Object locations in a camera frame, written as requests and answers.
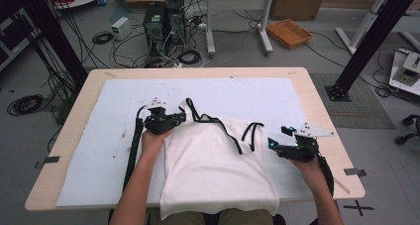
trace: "floor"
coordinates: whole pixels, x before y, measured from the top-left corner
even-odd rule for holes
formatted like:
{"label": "floor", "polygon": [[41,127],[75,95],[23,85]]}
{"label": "floor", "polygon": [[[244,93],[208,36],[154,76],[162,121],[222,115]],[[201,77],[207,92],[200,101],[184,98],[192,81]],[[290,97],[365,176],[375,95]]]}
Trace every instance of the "floor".
{"label": "floor", "polygon": [[[308,31],[329,37],[342,47],[335,28],[342,27],[350,33],[356,29],[365,13],[364,10],[322,9],[315,21],[298,24]],[[262,13],[252,11],[250,14],[258,19]],[[144,11],[129,9],[122,0],[109,0],[108,5],[103,7],[92,3],[76,8],[72,10],[72,15],[85,43],[92,47],[90,39],[96,33],[110,31],[110,26],[120,17],[129,17],[133,24],[137,21],[142,23]],[[220,30],[246,30],[249,23],[232,11],[215,12],[213,19],[214,29]],[[60,18],[60,22],[74,50],[80,55],[76,35],[63,18]],[[404,17],[395,30],[411,31],[414,37],[420,39],[418,26],[420,18]],[[139,28],[136,31],[141,33],[143,30]],[[314,34],[308,46],[320,55],[346,65],[351,55],[318,34]],[[206,47],[203,34],[199,33],[195,40],[197,49],[204,52]],[[321,58],[306,46],[287,50],[281,44],[271,41],[274,53],[265,57],[261,51],[259,36],[255,32],[236,35],[217,33],[215,40],[217,54],[210,60],[203,53],[204,60],[190,67],[304,66],[311,73],[341,73],[343,70],[342,66]],[[397,47],[410,48],[397,33],[391,33],[379,48],[380,55],[378,52],[373,56],[362,76],[377,84],[372,76],[379,69],[379,61],[383,70],[376,74],[377,79],[387,81],[393,50]],[[134,58],[143,55],[147,50],[144,36],[138,36],[121,46],[119,55]],[[110,51],[111,43],[95,46],[93,49],[98,58],[112,67]],[[119,57],[118,61],[132,63],[130,59],[123,57]],[[84,66],[86,69],[95,67],[90,58]],[[44,86],[48,77],[44,64],[31,48],[26,48],[0,72],[0,224],[106,224],[107,210],[30,212],[25,209],[25,201],[41,171],[36,163],[48,156],[49,140],[60,125],[55,123],[49,111],[14,117],[7,114],[6,108],[12,101],[26,95],[42,94],[47,97],[51,93]],[[395,137],[413,131],[413,127],[402,126],[400,122],[410,113],[419,114],[420,108],[395,97],[376,97],[396,129],[338,129],[354,166],[363,169],[367,174],[361,177],[366,196],[358,201],[340,200],[338,206],[346,224],[420,224],[420,176],[417,170],[420,168],[420,141],[413,139],[401,147],[393,143]],[[309,224],[316,216],[313,202],[281,203],[280,212],[287,224]]]}

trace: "computer tower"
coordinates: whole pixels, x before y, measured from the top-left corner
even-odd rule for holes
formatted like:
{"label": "computer tower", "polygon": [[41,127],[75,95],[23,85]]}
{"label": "computer tower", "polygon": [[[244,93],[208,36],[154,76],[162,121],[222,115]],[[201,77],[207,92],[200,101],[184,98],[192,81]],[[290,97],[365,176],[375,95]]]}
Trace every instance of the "computer tower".
{"label": "computer tower", "polygon": [[167,5],[167,14],[171,28],[171,42],[174,45],[183,45],[185,43],[186,36],[184,0],[169,0]]}
{"label": "computer tower", "polygon": [[146,11],[145,20],[146,39],[151,56],[166,56],[169,52],[170,36],[166,4],[152,2]]}

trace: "human hand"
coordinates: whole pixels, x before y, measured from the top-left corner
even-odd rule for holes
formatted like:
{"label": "human hand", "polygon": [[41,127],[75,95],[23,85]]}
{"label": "human hand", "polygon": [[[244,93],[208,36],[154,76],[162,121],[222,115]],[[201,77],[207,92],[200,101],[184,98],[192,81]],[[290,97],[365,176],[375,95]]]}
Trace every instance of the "human hand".
{"label": "human hand", "polygon": [[290,160],[302,174],[303,180],[312,191],[315,190],[328,190],[327,181],[322,173],[318,161],[314,158],[311,161],[304,163],[300,161]]}
{"label": "human hand", "polygon": [[160,135],[155,135],[149,130],[143,133],[142,154],[140,155],[140,157],[143,160],[150,160],[154,164],[158,153],[160,152],[160,149],[163,146],[164,139],[167,138],[171,133],[171,130]]}

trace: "black strap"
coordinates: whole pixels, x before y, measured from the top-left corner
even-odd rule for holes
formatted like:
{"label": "black strap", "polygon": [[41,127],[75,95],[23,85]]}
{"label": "black strap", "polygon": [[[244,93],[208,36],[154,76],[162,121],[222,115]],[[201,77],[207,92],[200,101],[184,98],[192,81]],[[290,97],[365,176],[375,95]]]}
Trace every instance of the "black strap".
{"label": "black strap", "polygon": [[[234,141],[234,143],[235,143],[235,145],[236,145],[236,147],[238,149],[239,154],[240,155],[243,154],[242,149],[241,149],[241,146],[238,143],[238,140],[235,137],[233,137],[232,135],[230,135],[228,133],[228,130],[226,129],[225,125],[223,124],[223,122],[220,119],[211,117],[211,116],[209,116],[207,114],[202,114],[201,116],[199,116],[197,110],[194,107],[194,103],[192,102],[192,100],[190,98],[186,98],[185,99],[185,103],[189,107],[189,109],[191,110],[192,119],[194,120],[194,122],[197,122],[197,123],[216,123],[216,124],[220,124],[222,126],[222,129],[225,131],[226,135],[229,138],[231,138],[232,141]],[[263,124],[262,123],[251,123],[248,126],[247,130],[244,132],[244,135],[243,135],[243,137],[241,139],[244,142],[244,140],[245,140],[246,136],[248,135],[250,129],[252,127],[254,127],[253,128],[253,131],[252,131],[252,134],[251,134],[251,137],[252,137],[252,141],[250,143],[251,152],[253,152],[253,151],[256,150],[255,149],[255,144],[254,144],[254,138],[255,138],[255,132],[256,132],[256,127],[257,126],[262,126],[263,127]]]}

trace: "desk leg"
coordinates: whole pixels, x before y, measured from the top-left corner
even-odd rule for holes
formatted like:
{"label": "desk leg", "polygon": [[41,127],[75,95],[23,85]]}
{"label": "desk leg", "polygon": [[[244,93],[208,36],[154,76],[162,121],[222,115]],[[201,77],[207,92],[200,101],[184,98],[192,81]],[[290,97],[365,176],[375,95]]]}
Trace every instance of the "desk leg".
{"label": "desk leg", "polygon": [[207,26],[206,26],[206,41],[207,41],[207,53],[210,55],[210,58],[216,53],[214,48],[213,32],[211,30],[211,0],[207,0]]}
{"label": "desk leg", "polygon": [[259,33],[260,33],[260,36],[262,38],[262,43],[263,43],[264,48],[265,48],[265,55],[266,56],[268,54],[273,53],[271,43],[269,42],[268,36],[266,35],[266,31],[265,31],[270,6],[271,6],[271,0],[265,0],[265,6],[263,8],[262,23],[258,24]]}

